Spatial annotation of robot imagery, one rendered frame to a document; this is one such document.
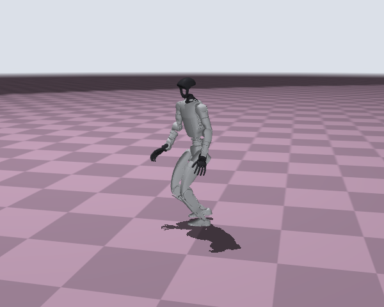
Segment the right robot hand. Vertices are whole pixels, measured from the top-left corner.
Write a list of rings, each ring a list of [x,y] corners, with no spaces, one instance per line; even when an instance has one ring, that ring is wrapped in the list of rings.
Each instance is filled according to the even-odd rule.
[[[160,155],[163,151],[167,151],[165,150],[165,148],[168,148],[168,144],[165,144],[162,146],[162,148],[158,148],[157,150],[155,150],[151,155],[150,155],[150,159],[151,161],[156,161],[156,157],[158,155]]]

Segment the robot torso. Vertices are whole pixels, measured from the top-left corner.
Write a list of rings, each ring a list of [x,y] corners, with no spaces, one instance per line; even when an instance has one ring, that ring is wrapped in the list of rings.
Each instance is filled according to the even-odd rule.
[[[196,99],[195,99],[196,100]],[[192,157],[197,151],[202,148],[202,131],[205,127],[202,125],[199,115],[195,111],[195,104],[203,104],[200,100],[193,100],[190,103],[185,103],[186,99],[180,103],[180,115],[186,130],[186,133],[191,140],[193,140],[193,145],[190,147]]]

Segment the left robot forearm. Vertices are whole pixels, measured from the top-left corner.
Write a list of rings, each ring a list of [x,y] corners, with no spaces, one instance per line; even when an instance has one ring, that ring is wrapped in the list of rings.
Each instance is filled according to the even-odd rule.
[[[204,138],[202,139],[202,148],[200,150],[201,156],[206,157],[209,152],[209,145],[212,141],[212,131],[210,129],[205,129]]]

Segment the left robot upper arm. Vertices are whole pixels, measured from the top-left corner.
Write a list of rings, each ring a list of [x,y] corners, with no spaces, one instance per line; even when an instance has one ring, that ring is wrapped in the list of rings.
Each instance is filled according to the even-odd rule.
[[[205,129],[210,129],[212,131],[207,106],[205,104],[201,104],[201,103],[195,104],[195,111],[196,111],[197,115],[199,115],[200,120],[202,122],[202,125],[205,127]],[[202,131],[203,137],[204,137],[205,129]]]

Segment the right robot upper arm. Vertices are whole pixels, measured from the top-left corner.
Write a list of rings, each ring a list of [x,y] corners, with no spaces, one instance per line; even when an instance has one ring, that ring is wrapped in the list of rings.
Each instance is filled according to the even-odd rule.
[[[182,117],[180,115],[180,102],[177,102],[175,107],[176,107],[176,115],[175,115],[175,119],[176,119],[176,122],[173,124],[172,126],[172,129],[173,130],[176,130],[176,131],[181,131],[183,126],[182,126]]]

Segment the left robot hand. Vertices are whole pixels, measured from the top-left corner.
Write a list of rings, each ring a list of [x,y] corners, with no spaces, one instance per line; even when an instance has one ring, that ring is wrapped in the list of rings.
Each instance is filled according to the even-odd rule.
[[[201,156],[201,154],[199,154],[199,156],[198,156],[198,160],[192,165],[192,168],[193,168],[193,167],[195,166],[195,164],[197,163],[197,166],[196,166],[196,169],[195,169],[194,174],[196,173],[196,171],[197,171],[197,169],[198,169],[198,167],[199,167],[197,175],[198,175],[199,172],[200,172],[200,168],[202,168],[201,173],[200,173],[200,176],[202,175],[203,169],[204,169],[204,174],[203,174],[203,176],[205,175],[205,171],[206,171],[206,159],[207,159],[207,156],[204,157],[204,156]]]

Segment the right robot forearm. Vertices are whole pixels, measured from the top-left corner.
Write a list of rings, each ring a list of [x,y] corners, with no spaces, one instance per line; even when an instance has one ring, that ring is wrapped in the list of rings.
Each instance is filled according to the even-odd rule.
[[[178,136],[178,133],[175,130],[171,129],[170,135],[168,136],[168,139],[165,143],[165,144],[168,144],[168,148],[165,148],[165,150],[170,150],[172,148],[172,145],[173,145],[175,138],[177,136]]]

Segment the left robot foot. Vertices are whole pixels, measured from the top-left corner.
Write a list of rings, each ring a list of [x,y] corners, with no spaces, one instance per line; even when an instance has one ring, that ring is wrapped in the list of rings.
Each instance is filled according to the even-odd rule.
[[[206,221],[204,221],[202,219],[197,219],[197,220],[188,222],[188,225],[190,225],[190,226],[210,226],[211,222],[209,219],[206,219]]]

